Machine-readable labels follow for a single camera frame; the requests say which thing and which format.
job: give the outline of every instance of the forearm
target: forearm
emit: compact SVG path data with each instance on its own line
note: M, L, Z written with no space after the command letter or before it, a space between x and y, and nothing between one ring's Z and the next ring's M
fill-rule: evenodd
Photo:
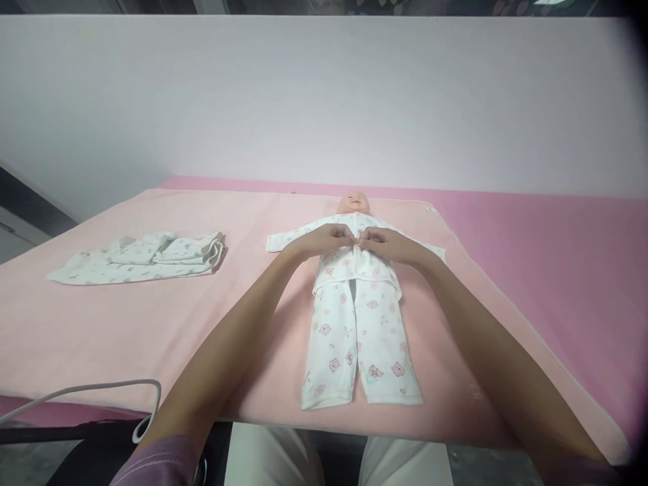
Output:
M184 434L196 452L202 452L211 424L258 355L259 333L270 322L301 262L289 248L277 255L196 351L138 448L162 437Z
M468 367L541 475L565 456L605 462L547 375L443 262L421 249L412 266L431 286Z

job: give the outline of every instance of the baby onesie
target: baby onesie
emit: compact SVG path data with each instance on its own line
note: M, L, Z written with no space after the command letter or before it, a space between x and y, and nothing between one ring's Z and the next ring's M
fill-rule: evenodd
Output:
M266 249L283 250L295 238L326 223L346 224L357 237L372 226L404 235L364 213L338 214L271 235ZM446 261L444 249L417 242ZM351 280L355 280L355 298ZM351 402L356 368L369 403L423 403L398 305L402 292L391 262L349 246L322 255L313 295L303 410Z

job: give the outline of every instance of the pajama sleeve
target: pajama sleeve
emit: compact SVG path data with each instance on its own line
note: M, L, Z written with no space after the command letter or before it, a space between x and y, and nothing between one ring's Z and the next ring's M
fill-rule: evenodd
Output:
M301 235L305 235L306 233L310 233L314 229L319 228L320 226L325 225L326 223L332 223L332 222L333 222L333 217L326 217L326 218L318 219L317 221L314 221L312 223L309 223L297 229L294 229L293 231L270 235L268 236L268 243L265 247L265 250L267 252L281 251L292 240L299 238Z
M394 230L397 233L401 233L405 238L409 238L412 241L415 241L416 243L420 244L421 246L424 246L428 250L430 250L432 253L437 255L443 263L446 263L446 249L445 248L439 248L438 246L430 245L430 243L424 243L422 241L416 240L412 238L411 236L407 236L405 233L403 233L400 229L398 229L395 226L390 225L389 223L386 223L380 219L378 219L378 223L380 224L380 227L386 227L389 230Z

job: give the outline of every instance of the bed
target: bed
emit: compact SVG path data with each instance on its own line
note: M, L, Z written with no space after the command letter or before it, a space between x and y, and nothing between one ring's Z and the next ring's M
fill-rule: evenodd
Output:
M267 266L265 236L335 211L343 186L174 178L0 266L0 414L70 385L155 378L163 395L219 318ZM448 265L545 369L612 462L627 459L641 422L648 311L648 203L361 188L376 216L446 248ZM214 275L114 286L63 286L44 276L73 253L124 235L226 234ZM353 403L303 412L315 262L299 268L272 333L223 419L513 446L466 368L418 274L396 271L425 404ZM142 416L153 390L89 391L20 417L44 426Z

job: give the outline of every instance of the white pants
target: white pants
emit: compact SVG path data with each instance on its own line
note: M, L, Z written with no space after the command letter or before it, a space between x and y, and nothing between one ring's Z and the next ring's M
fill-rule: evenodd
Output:
M452 486L446 445L369 437L360 486ZM305 431L234 423L225 486L324 485L319 457Z
M356 369L369 403L422 404L396 288L388 281L355 285L355 299L349 281L315 293L302 409L351 402Z

